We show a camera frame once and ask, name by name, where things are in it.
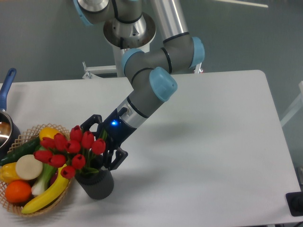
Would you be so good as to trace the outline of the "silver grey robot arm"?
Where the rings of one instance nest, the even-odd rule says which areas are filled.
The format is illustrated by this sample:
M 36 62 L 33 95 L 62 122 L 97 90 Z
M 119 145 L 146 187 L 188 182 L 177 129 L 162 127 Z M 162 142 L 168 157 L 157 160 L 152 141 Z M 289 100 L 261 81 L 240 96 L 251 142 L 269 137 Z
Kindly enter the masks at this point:
M 103 166 L 115 170 L 127 157 L 121 144 L 138 129 L 178 86 L 171 76 L 185 68 L 200 68 L 205 58 L 201 40 L 189 34 L 178 0 L 153 0 L 158 24 L 142 11 L 140 0 L 76 0 L 85 25 L 104 23 L 104 36 L 118 48 L 117 74 L 133 91 L 105 120 L 97 135 L 109 141 Z

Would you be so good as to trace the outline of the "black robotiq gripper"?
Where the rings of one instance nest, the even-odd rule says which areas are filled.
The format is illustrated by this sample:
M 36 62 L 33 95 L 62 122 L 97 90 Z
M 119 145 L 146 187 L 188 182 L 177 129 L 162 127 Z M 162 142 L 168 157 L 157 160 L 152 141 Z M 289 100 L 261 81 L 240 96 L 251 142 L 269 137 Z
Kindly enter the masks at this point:
M 82 132 L 90 131 L 97 124 L 97 131 L 91 131 L 94 136 L 103 140 L 112 140 L 115 150 L 109 150 L 103 155 L 103 166 L 107 170 L 117 170 L 128 157 L 128 152 L 119 146 L 135 132 L 136 128 L 128 125 L 121 117 L 127 111 L 126 107 L 121 110 L 115 109 L 105 120 L 99 114 L 93 114 L 80 125 Z

